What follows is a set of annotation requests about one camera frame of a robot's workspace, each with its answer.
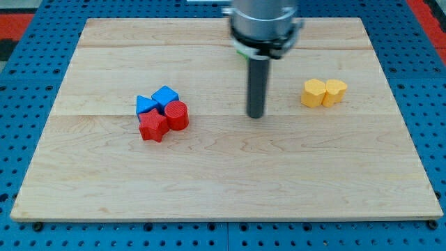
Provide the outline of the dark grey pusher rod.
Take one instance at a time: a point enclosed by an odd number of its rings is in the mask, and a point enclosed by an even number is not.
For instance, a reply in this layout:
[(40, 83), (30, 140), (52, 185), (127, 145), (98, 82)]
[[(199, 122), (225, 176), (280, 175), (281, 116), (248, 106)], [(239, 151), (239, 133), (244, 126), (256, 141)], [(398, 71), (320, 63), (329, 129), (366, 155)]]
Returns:
[(266, 105), (270, 61), (249, 59), (247, 66), (247, 115), (259, 119)]

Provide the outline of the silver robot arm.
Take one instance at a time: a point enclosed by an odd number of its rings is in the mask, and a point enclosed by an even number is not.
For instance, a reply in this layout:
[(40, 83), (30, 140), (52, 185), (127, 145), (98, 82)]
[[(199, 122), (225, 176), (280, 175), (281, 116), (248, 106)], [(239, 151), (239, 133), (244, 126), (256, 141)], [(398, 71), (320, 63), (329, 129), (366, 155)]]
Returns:
[(247, 115), (259, 119), (266, 108), (270, 62), (281, 59), (297, 42), (303, 20), (296, 0), (232, 0), (229, 17), (233, 46), (247, 58)]

